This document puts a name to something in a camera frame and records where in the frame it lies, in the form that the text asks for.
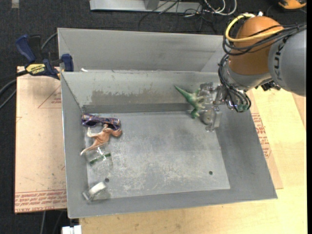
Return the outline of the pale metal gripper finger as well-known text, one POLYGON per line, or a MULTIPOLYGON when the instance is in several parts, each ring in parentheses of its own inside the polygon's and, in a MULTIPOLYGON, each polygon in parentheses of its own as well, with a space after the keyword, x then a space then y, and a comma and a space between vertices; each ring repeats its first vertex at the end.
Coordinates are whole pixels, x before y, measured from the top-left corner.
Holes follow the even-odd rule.
POLYGON ((206 82, 200 85, 199 96, 202 98, 214 98, 216 87, 213 82, 206 82))
POLYGON ((222 112, 217 106, 211 107, 201 113, 201 121, 206 125, 208 132, 213 132, 219 128, 222 112))

